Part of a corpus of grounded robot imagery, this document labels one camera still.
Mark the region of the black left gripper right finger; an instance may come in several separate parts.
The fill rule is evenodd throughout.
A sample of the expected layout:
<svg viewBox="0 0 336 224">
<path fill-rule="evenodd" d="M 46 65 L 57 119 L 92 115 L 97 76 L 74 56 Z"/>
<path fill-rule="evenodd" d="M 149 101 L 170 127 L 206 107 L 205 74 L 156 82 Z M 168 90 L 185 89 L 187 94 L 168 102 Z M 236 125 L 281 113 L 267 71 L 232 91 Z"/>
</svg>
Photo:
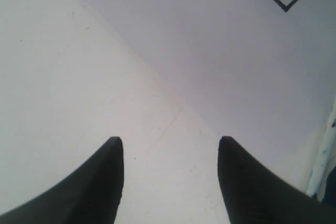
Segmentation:
<svg viewBox="0 0 336 224">
<path fill-rule="evenodd" d="M 219 141 L 217 173 L 230 223 L 335 223 L 335 208 L 289 185 L 231 136 Z"/>
</svg>

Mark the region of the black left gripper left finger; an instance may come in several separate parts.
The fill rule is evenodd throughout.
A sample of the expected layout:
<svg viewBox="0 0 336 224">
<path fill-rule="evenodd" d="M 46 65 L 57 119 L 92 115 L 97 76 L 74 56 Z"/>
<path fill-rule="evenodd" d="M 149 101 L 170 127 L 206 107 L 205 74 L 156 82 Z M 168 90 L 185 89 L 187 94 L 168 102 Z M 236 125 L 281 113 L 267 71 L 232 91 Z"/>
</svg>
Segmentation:
<svg viewBox="0 0 336 224">
<path fill-rule="evenodd" d="M 2 214 L 1 223 L 114 223 L 123 185 L 123 144 L 114 136 L 58 184 Z"/>
</svg>

